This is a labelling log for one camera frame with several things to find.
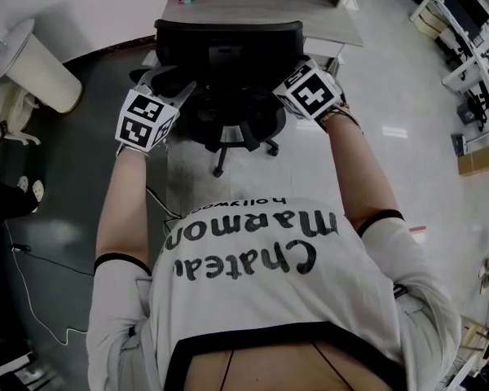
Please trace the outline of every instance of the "cable connector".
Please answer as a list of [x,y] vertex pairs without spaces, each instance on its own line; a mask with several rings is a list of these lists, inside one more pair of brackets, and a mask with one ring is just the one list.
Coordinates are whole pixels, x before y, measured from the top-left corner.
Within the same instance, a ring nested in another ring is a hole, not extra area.
[[31,252],[31,247],[28,244],[12,244],[11,251],[29,253]]

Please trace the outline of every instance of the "black pants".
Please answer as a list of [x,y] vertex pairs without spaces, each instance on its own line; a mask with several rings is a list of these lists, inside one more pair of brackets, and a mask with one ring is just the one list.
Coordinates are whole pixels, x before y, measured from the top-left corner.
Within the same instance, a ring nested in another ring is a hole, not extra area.
[[36,207],[38,202],[31,188],[24,193],[19,187],[10,187],[0,182],[0,222],[26,216]]

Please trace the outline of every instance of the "forearm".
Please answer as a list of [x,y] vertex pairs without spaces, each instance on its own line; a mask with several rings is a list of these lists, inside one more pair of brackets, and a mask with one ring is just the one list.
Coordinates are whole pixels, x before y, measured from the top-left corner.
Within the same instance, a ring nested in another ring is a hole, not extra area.
[[96,257],[124,253],[148,264],[146,172],[143,153],[126,148],[117,157],[99,219]]
[[360,128],[338,114],[326,120],[346,218],[355,229],[382,210],[398,210],[390,184]]

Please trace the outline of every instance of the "shirt sleeve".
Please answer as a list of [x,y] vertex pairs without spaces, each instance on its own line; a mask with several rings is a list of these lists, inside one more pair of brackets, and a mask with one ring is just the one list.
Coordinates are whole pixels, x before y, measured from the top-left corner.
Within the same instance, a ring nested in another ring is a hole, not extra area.
[[86,339],[92,391],[119,389],[121,349],[149,315],[151,281],[148,268],[127,255],[108,253],[96,261]]
[[382,273],[407,288],[396,302],[408,389],[434,389],[456,356],[460,316],[402,218],[375,219],[361,239]]

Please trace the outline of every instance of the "dark green floor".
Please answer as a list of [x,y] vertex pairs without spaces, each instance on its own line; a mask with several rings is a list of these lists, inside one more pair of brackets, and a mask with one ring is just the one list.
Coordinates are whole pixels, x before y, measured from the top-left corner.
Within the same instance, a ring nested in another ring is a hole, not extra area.
[[[40,257],[92,273],[96,228],[118,146],[117,117],[132,86],[128,73],[141,68],[147,52],[148,48],[124,51],[75,64],[71,69],[85,88],[76,109],[68,115],[49,108],[33,114],[26,132],[40,138],[39,147],[12,141],[0,145],[3,181],[15,185],[26,174],[32,181],[40,178],[46,188],[37,213],[10,221],[16,243],[28,244]],[[157,147],[148,160],[148,185],[162,199],[166,161],[165,147]],[[163,241],[164,214],[150,197],[148,217],[154,261]],[[88,389],[85,336],[70,332],[68,346],[59,345],[34,320],[11,252],[4,251],[4,256],[11,300],[38,357],[61,376],[61,389]],[[61,340],[67,327],[86,330],[92,277],[27,256],[18,256],[18,261],[37,316]]]

